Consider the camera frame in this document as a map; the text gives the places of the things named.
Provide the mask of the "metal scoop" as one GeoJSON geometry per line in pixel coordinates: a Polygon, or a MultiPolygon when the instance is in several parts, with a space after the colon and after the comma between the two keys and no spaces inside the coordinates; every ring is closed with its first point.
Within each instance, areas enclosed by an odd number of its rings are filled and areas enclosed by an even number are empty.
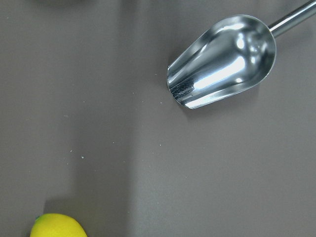
{"type": "Polygon", "coordinates": [[[271,25],[245,14],[220,20],[168,66],[170,93],[197,109],[255,87],[275,64],[276,38],[315,13],[311,0],[271,25]]]}

